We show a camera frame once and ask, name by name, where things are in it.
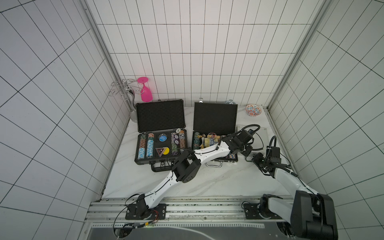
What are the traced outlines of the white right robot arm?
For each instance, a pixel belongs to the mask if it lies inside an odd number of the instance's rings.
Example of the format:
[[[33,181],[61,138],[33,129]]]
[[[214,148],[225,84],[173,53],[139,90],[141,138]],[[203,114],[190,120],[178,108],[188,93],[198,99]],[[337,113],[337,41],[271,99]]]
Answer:
[[[261,153],[255,154],[252,162],[263,174],[280,182],[294,202],[289,204],[279,196],[264,194],[258,204],[259,215],[264,219],[274,215],[281,217],[299,238],[337,240],[333,199],[309,187],[290,165],[283,164],[278,147],[268,147],[267,152],[265,157]]]

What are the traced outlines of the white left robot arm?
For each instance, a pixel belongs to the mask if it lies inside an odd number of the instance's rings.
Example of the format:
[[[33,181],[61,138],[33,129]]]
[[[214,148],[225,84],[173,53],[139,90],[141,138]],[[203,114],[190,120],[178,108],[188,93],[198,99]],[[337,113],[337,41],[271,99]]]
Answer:
[[[240,131],[230,134],[217,144],[202,150],[184,149],[183,153],[171,165],[171,171],[166,178],[152,191],[141,194],[131,204],[127,205],[126,220],[149,219],[156,210],[166,193],[181,183],[190,182],[198,173],[200,167],[210,161],[223,158],[229,154],[242,154],[248,156],[253,150],[253,135],[260,129]]]

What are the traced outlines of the silver aluminium poker case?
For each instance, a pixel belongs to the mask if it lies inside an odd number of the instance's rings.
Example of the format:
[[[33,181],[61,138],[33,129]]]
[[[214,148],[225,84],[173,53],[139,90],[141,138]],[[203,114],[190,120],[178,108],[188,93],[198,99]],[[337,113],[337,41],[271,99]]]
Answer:
[[[253,138],[254,138],[254,140],[253,141],[251,140],[250,143],[252,143],[251,144],[252,149],[255,149],[255,150],[252,150],[251,153],[247,157],[245,157],[242,154],[238,154],[238,162],[239,163],[251,161],[252,158],[254,157],[254,155],[256,155],[258,153],[261,153],[263,155],[263,157],[266,156],[267,146],[270,142],[270,140],[268,138],[267,129],[261,127],[253,135]]]

